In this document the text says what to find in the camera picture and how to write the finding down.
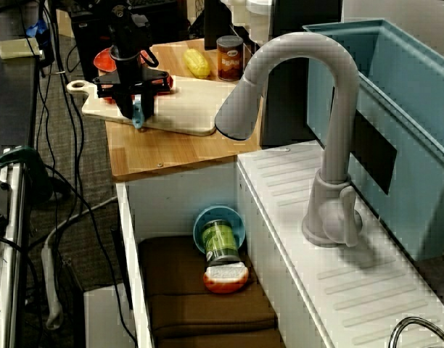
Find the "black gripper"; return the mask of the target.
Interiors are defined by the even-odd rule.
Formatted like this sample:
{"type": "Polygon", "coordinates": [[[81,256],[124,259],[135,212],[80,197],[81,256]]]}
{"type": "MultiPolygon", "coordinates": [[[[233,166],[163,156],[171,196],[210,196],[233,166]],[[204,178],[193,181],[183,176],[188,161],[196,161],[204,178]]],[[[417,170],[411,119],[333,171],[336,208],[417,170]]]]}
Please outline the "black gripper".
{"type": "Polygon", "coordinates": [[[94,79],[99,98],[114,98],[122,116],[133,117],[132,95],[141,94],[141,111],[144,117],[154,115],[155,96],[171,90],[171,76],[168,72],[151,69],[138,60],[124,64],[118,62],[113,72],[94,79]]]}

